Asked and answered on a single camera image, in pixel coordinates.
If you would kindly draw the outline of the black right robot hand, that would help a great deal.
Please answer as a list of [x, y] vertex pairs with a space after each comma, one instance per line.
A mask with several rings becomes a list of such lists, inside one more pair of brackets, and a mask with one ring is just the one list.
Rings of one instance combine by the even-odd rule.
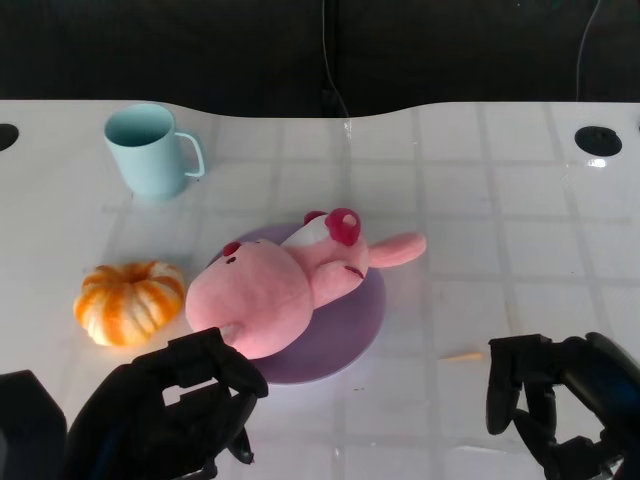
[[[489, 346], [489, 434], [514, 425], [548, 479], [638, 478], [639, 365], [624, 349], [597, 332], [562, 342], [540, 334], [496, 338]], [[601, 422], [599, 441], [557, 440], [558, 385]]]

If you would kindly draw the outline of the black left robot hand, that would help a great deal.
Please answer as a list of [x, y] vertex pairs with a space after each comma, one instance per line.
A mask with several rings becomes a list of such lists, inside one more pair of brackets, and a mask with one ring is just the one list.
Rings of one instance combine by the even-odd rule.
[[254, 460], [245, 424], [268, 385], [217, 328], [116, 368], [67, 436], [64, 479], [213, 479], [228, 451]]

